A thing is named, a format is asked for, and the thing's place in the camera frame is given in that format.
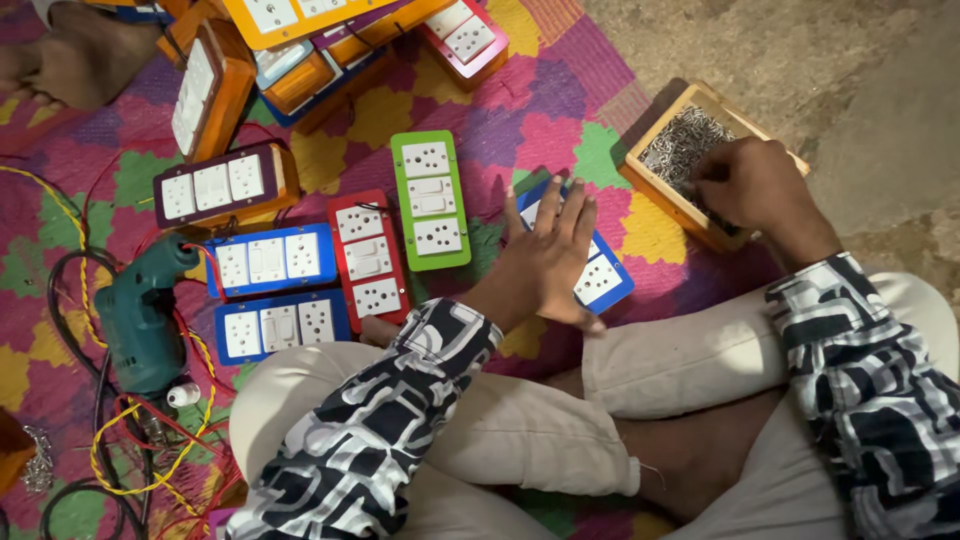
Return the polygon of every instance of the sleeve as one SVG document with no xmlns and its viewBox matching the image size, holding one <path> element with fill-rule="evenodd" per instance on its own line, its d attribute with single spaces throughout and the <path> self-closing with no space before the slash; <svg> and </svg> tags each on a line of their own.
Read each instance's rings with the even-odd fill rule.
<svg viewBox="0 0 960 540">
<path fill-rule="evenodd" d="M 503 339 L 454 301 L 411 311 L 384 356 L 287 433 L 228 524 L 229 537 L 371 538 L 406 520 L 403 491 Z"/>
<path fill-rule="evenodd" d="M 791 386 L 865 538 L 960 534 L 960 387 L 849 254 L 767 292 Z"/>
</svg>

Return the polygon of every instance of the knee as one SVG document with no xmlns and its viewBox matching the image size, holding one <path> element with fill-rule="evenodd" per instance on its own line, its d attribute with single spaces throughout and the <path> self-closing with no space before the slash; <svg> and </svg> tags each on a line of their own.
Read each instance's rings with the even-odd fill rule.
<svg viewBox="0 0 960 540">
<path fill-rule="evenodd" d="M 960 377 L 960 338 L 947 299 L 912 274 L 882 272 L 870 276 L 880 297 L 897 319 L 924 337 L 930 363 L 953 380 Z"/>
</svg>

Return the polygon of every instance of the electric drill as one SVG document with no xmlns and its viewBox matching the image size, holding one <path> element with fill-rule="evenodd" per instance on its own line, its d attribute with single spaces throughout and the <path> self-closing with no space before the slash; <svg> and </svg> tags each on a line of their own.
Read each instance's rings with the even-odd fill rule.
<svg viewBox="0 0 960 540">
<path fill-rule="evenodd" d="M 120 388 L 158 403 L 186 363 L 173 287 L 178 274 L 200 264 L 196 249 L 183 249 L 187 242 L 166 235 L 93 298 Z"/>
</svg>

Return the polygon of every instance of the dirt floor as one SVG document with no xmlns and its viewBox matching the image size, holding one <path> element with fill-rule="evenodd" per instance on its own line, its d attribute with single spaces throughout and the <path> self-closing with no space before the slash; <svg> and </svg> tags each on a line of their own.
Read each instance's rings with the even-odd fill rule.
<svg viewBox="0 0 960 540">
<path fill-rule="evenodd" d="M 960 0 L 583 0 L 651 94 L 703 79 L 813 167 L 847 247 L 960 318 Z"/>
</svg>

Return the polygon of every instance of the hand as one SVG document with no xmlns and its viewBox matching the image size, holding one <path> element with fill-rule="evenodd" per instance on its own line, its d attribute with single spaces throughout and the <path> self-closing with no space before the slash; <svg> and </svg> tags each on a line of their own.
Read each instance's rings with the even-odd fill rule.
<svg viewBox="0 0 960 540">
<path fill-rule="evenodd" d="M 585 193 L 583 179 L 577 179 L 558 216 L 562 183 L 561 177 L 554 177 L 547 187 L 532 232 L 524 229 L 514 190 L 507 188 L 507 248 L 490 274 L 461 300 L 493 320 L 504 333 L 534 313 L 574 325 L 589 335 L 607 329 L 573 298 L 573 287 L 587 267 L 596 201 Z"/>
<path fill-rule="evenodd" d="M 700 160 L 692 180 L 710 209 L 766 234 L 792 271 L 843 251 L 779 141 L 749 136 L 720 144 Z"/>
</svg>

